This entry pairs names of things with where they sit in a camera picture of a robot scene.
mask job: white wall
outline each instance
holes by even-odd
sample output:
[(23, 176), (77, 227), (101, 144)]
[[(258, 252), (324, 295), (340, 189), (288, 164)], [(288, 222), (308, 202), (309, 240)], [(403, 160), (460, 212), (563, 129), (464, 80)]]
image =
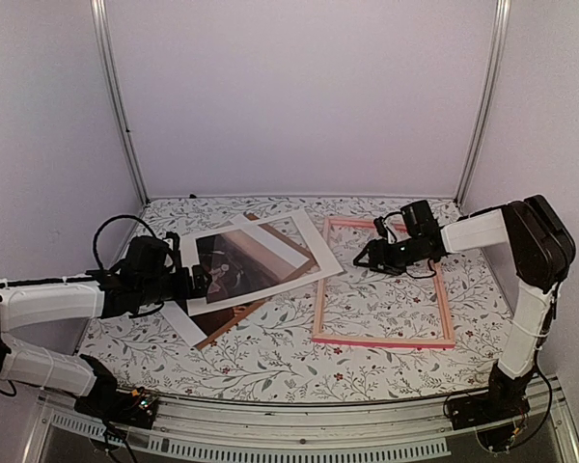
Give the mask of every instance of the white wall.
[[(0, 0), (0, 277), (93, 268), (92, 236), (108, 216), (137, 212), (97, 52), (89, 2)], [(102, 238), (111, 259), (124, 237)], [(77, 324), (35, 327), (68, 350)], [(34, 394), (0, 396), (0, 463), (16, 461)]]
[[(517, 0), (467, 211), (541, 193), (577, 243), (547, 343), (579, 430), (579, 0)], [(488, 253), (510, 300), (510, 255)]]
[(495, 0), (107, 2), (152, 197), (452, 197)]

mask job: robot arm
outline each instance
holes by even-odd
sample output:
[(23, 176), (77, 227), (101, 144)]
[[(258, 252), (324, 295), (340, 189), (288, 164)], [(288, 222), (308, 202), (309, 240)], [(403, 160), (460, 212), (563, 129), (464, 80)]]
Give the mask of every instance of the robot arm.
[(137, 236), (125, 258), (110, 270), (39, 281), (0, 280), (0, 380), (58, 389), (79, 396), (75, 409), (111, 422), (152, 425), (152, 410), (140, 420), (132, 410), (121, 417), (115, 404), (132, 397), (117, 391), (118, 382), (97, 359), (66, 356), (18, 340), (10, 331), (33, 323), (67, 318), (108, 318), (155, 304), (175, 301), (186, 310), (186, 300), (204, 297), (209, 275), (196, 265), (193, 275), (182, 267), (179, 238), (168, 233), (173, 247), (156, 237)]
[(492, 207), (440, 227), (426, 201), (400, 210), (410, 237), (390, 239), (385, 218), (375, 220), (382, 239), (371, 241), (355, 264), (400, 275), (423, 259), (438, 261), (455, 253), (508, 243), (519, 277), (512, 328), (501, 358), (480, 402), (451, 400), (455, 428), (494, 422), (529, 409), (525, 389), (536, 366), (536, 353), (555, 318), (560, 286), (575, 257), (575, 244), (564, 224), (542, 196)]

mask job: pink picture frame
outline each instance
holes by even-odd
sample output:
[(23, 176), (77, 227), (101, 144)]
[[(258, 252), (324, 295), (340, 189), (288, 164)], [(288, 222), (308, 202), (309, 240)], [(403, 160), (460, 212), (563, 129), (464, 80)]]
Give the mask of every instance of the pink picture frame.
[[(322, 236), (326, 242), (330, 235), (330, 229), (333, 226), (337, 227), (351, 227), (358, 229), (374, 229), (373, 220), (369, 219), (354, 219), (347, 217), (326, 217), (324, 220), (324, 228)], [(406, 232), (403, 225), (394, 225), (399, 232)], [(331, 344), (342, 345), (358, 345), (364, 347), (397, 347), (397, 348), (454, 348), (455, 347), (455, 330), (453, 329), (453, 319), (451, 317), (451, 309), (448, 302), (446, 288), (442, 280), (442, 269), (438, 263), (433, 266), (435, 276), (433, 277), (433, 285), (435, 286), (435, 294), (437, 296), (437, 306), (440, 314), (440, 323), (442, 327), (442, 338), (438, 339), (422, 339), (422, 338), (372, 338), (365, 336), (343, 336), (331, 335), (323, 332), (324, 321), (324, 306), (327, 279), (319, 280), (317, 284), (317, 298), (316, 298), (316, 313), (313, 327), (313, 342), (324, 342)]]

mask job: floral tablecloth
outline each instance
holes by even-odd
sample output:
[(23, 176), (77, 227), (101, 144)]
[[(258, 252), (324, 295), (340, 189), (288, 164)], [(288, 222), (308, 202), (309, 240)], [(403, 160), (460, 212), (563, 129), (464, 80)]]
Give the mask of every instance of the floral tablecloth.
[[(216, 228), (239, 213), (268, 217), (304, 208), (321, 229), (325, 216), (373, 218), (409, 202), (390, 198), (157, 200), (148, 206), (144, 218), (156, 231), (187, 234)], [(440, 224), (458, 218), (452, 201), (430, 203)], [(491, 365), (504, 348), (510, 311), (480, 252), (444, 258), (442, 270), (455, 327), (454, 349), (313, 343), (317, 286), (309, 285), (274, 296), (202, 351), (188, 347), (162, 314), (156, 314), (134, 320), (127, 316), (93, 320), (80, 353), (100, 359), (123, 385), (144, 385), (172, 395), (350, 402), (438, 395), (485, 386)], [(367, 308), (360, 315), (365, 317), (362, 320), (355, 304), (344, 302), (347, 294), (333, 294), (339, 301), (327, 306), (332, 320), (324, 320), (327, 329), (352, 332), (353, 326), (360, 328), (353, 332), (363, 333), (361, 330), (372, 324), (370, 316), (377, 321), (373, 326), (385, 336), (438, 336), (437, 323), (429, 320), (432, 316), (417, 313), (421, 303), (433, 297), (431, 280), (382, 277), (370, 275), (372, 281), (355, 285), (361, 293), (360, 307)], [(382, 302), (391, 300), (392, 305)], [(344, 321), (335, 325), (335, 319)]]

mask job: perforated metal strip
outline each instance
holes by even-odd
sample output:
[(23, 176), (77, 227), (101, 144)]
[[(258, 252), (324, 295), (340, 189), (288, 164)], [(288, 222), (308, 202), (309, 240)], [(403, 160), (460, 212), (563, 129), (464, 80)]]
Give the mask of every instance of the perforated metal strip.
[[(102, 441), (105, 426), (100, 422), (54, 411), (52, 424), (81, 436)], [(445, 439), (367, 449), (246, 449), (196, 444), (180, 439), (149, 436), (129, 439), (134, 449), (202, 463), (385, 463), (423, 461), (447, 456)]]

